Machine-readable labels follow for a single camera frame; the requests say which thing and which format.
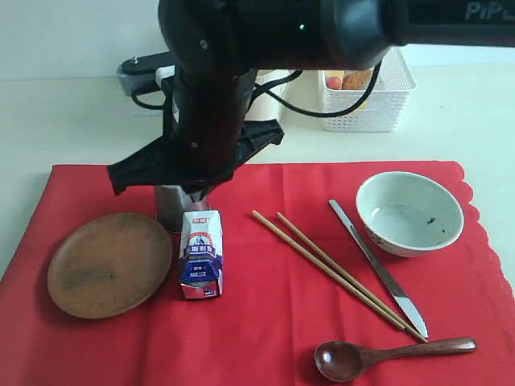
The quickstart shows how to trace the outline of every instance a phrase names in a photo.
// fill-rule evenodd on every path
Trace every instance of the white table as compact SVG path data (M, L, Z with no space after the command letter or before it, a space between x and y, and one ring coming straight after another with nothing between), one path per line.
M515 63L417 68L414 77L418 89L395 133L327 133L319 120L286 111L283 144L253 162L456 160L515 285ZM318 107L313 74L291 91L295 104ZM52 165L116 162L160 131L160 117L134 106L115 79L0 83L0 273Z

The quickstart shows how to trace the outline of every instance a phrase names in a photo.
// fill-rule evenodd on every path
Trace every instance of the butter knife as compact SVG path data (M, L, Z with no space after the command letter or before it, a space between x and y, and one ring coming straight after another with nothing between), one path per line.
M376 271L377 275L382 280L388 291L392 294L393 299L395 302L397 302L399 307L401 307L402 312L404 312L406 317L410 320L411 324L413 324L421 336L426 339L429 338L426 323L424 322L420 312L417 310L417 307L415 307L415 304L411 301L410 297L408 297L406 292L404 292L404 290L395 281L393 276L386 270L383 264L381 264L381 262L373 255L372 250L361 238L356 227L354 227L354 224L352 224L351 220L347 217L342 207L334 199L329 201L329 205L331 205L336 215L340 218L342 224L347 228L352 238L360 246L361 250Z

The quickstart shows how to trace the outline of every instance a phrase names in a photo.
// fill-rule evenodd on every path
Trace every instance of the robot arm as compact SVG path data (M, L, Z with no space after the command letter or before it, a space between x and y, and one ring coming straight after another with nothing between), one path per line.
M174 58L163 136L109 167L114 190L202 199L282 131L245 122L257 69L368 69L408 43L515 47L515 0L160 0Z

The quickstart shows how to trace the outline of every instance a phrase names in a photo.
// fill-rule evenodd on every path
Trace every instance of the brown wooden plate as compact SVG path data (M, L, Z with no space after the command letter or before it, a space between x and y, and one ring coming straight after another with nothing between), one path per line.
M108 318L147 300L171 266L171 239L155 220L121 213L75 231L47 275L54 303L78 318Z

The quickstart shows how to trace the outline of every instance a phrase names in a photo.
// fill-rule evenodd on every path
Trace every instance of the red cloth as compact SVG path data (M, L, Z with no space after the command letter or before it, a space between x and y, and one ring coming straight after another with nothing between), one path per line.
M63 239L90 220L122 211L153 216L153 191L131 188L114 197L105 168L56 166L0 285L0 382L328 384L312 359L319 343L344 340L372 348L414 343L249 215L254 208L269 218L284 213L394 307L328 205L337 199L364 234L354 205L356 190L386 170L427 175L462 203L466 227L451 247L414 259L374 250L421 310L431 340L472 336L479 350L390 361L354 384L513 386L512 290L477 222L479 213L469 204L472 189L454 162L244 166L211 199L225 230L223 297L183 301L174 265L149 301L101 321L79 320L57 309L47 293L48 264Z

